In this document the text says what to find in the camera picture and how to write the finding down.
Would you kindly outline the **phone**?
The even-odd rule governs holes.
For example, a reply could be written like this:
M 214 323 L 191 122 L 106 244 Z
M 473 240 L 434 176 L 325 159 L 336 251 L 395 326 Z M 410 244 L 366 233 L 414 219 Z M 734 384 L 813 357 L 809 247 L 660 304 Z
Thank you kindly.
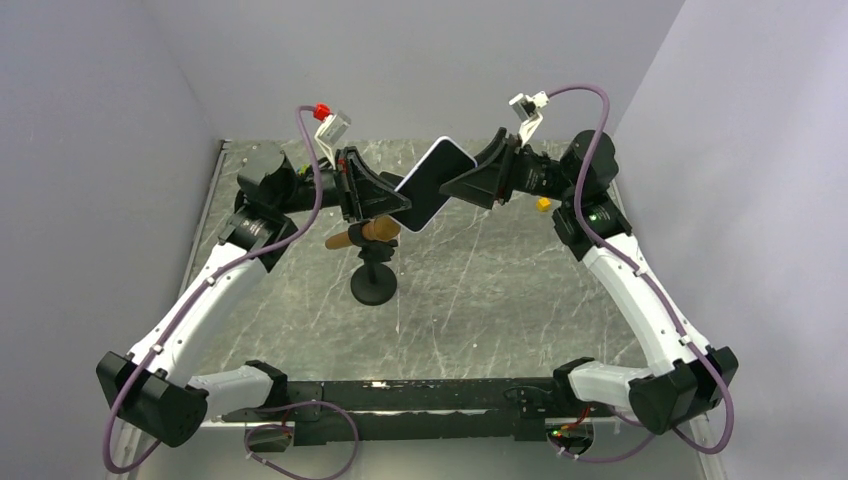
M 437 138 L 395 188 L 410 207 L 390 217 L 409 232 L 424 230 L 450 199 L 440 192 L 441 186 L 477 166 L 476 159 L 452 138 Z

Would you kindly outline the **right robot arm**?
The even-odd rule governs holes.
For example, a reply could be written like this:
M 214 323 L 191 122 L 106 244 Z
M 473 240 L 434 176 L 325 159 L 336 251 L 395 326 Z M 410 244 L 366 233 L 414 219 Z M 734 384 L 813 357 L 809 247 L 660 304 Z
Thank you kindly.
M 628 411 L 662 435 L 717 407 L 738 360 L 716 348 L 685 318 L 654 277 L 632 227 L 609 194 L 618 173 L 604 132 L 584 130 L 552 159 L 499 129 L 477 167 L 440 183 L 441 193 L 490 209 L 514 192 L 559 201 L 554 230 L 604 286 L 633 331 L 647 365 L 605 365 L 584 357 L 555 370 L 553 406 L 578 414 L 589 403 Z

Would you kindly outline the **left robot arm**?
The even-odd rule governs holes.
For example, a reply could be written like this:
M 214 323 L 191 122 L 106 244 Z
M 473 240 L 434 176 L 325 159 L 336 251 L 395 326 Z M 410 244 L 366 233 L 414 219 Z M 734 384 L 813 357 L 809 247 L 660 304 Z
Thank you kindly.
M 309 228 L 291 219 L 338 207 L 361 225 L 410 207 L 401 176 L 376 173 L 354 147 L 296 169 L 284 150 L 259 144 L 237 172 L 234 212 L 198 276 L 166 316 L 128 353 L 108 352 L 96 368 L 111 409 L 157 441 L 177 447 L 214 417 L 252 410 L 279 417 L 290 400 L 288 377 L 253 360 L 231 371 L 197 375 L 203 347 L 240 302 Z

